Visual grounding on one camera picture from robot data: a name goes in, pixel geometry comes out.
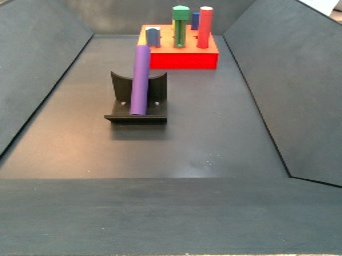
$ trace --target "red cylinder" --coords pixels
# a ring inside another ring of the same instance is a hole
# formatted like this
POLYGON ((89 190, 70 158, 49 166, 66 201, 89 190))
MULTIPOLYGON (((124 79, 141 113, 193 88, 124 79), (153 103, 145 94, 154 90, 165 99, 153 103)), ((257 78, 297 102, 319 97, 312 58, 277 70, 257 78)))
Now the red cylinder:
POLYGON ((208 38, 211 32, 211 22, 212 22, 212 7, 200 7, 198 15, 198 29, 197 29, 197 48, 208 48, 208 38))

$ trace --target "white surface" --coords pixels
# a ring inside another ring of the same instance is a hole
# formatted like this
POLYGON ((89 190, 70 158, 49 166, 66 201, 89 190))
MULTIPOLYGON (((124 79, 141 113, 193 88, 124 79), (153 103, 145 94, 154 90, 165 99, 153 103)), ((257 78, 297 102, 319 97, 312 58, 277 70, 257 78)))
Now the white surface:
POLYGON ((327 16, 331 14, 332 9, 335 8, 337 2, 340 2, 339 0, 300 0, 300 1, 327 16))

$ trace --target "gray wall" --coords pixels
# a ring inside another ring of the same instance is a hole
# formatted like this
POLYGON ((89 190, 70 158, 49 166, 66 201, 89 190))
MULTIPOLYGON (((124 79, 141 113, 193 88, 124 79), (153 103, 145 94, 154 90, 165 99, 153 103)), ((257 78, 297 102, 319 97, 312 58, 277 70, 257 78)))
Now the gray wall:
POLYGON ((58 1, 0 6, 0 155, 90 36, 58 1))
POLYGON ((96 34, 137 34, 142 24, 170 23, 172 7, 215 8, 213 34, 223 34, 253 0, 62 0, 96 34))
POLYGON ((256 0, 224 37, 291 175, 342 185, 342 26, 256 0))

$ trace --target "blue cylinder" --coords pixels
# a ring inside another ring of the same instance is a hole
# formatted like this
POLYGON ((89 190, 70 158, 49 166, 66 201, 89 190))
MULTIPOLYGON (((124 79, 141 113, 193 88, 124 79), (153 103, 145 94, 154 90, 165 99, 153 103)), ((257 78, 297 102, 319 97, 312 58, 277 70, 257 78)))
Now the blue cylinder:
POLYGON ((145 41, 146 46, 154 46, 160 48, 160 27, 145 28, 145 41))
POLYGON ((197 30, 198 27, 198 12, 192 13, 190 30, 197 30))

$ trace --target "gray floor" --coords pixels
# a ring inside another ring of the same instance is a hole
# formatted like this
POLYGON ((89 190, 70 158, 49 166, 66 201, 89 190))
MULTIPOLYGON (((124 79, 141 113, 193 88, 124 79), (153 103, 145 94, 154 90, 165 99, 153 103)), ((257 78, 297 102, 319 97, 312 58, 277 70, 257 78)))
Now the gray floor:
POLYGON ((122 127, 136 37, 92 39, 1 160, 1 255, 342 253, 342 190, 287 178, 216 41, 216 71, 168 73, 165 127, 122 127))
POLYGON ((285 177, 221 37, 216 70, 168 71, 165 126, 114 126, 102 118, 114 99, 109 72, 132 75, 136 40, 90 41, 1 163, 0 178, 285 177))

